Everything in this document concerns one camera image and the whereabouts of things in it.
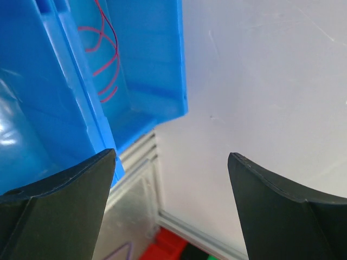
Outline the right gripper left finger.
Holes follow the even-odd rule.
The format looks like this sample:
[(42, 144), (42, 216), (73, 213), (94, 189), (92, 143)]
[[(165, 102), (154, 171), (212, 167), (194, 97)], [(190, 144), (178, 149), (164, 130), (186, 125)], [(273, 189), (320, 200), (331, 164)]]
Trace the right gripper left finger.
[(91, 259), (115, 158), (108, 148), (1, 195), (1, 259)]

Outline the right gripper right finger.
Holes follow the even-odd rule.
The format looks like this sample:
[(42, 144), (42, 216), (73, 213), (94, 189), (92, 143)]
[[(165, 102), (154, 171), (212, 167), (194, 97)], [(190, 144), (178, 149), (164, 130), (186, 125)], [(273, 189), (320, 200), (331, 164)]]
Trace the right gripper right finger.
[(239, 153), (229, 155), (228, 172), (249, 259), (346, 259), (346, 198)]

